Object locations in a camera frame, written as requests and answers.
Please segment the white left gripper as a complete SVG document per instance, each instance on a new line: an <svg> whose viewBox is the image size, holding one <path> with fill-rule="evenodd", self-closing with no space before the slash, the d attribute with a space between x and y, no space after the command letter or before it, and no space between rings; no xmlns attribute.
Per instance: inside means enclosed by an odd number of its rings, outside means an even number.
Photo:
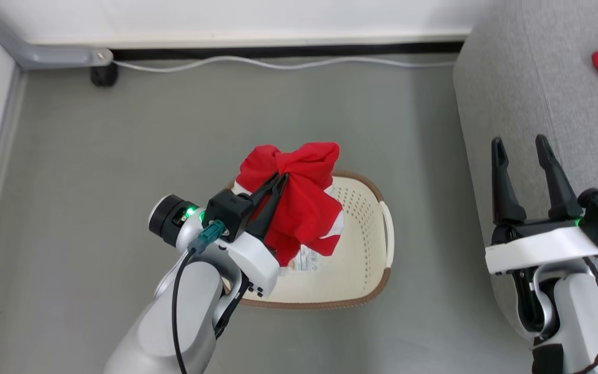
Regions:
<svg viewBox="0 0 598 374"><path fill-rule="evenodd" d="M247 232L240 234L234 242L225 244L228 255L248 277L260 298L270 296L280 275L278 261L261 240L265 239L271 226L288 180L288 173L273 173L251 193L254 211Z"/></svg>

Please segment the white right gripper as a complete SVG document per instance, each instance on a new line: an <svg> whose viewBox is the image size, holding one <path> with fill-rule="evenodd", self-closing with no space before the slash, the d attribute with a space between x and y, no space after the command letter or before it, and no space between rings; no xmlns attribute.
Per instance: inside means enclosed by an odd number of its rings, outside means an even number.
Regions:
<svg viewBox="0 0 598 374"><path fill-rule="evenodd" d="M538 161L546 175L550 197L550 219L577 219L583 213L565 171L548 138L538 134L535 139ZM495 225L522 223L527 215L517 200L508 174L509 159L500 137L491 143L492 216ZM579 220L562 223L562 227L545 233L520 237L505 244L485 249L489 274L533 268L546 264L598 256L598 246L579 227Z"/></svg>

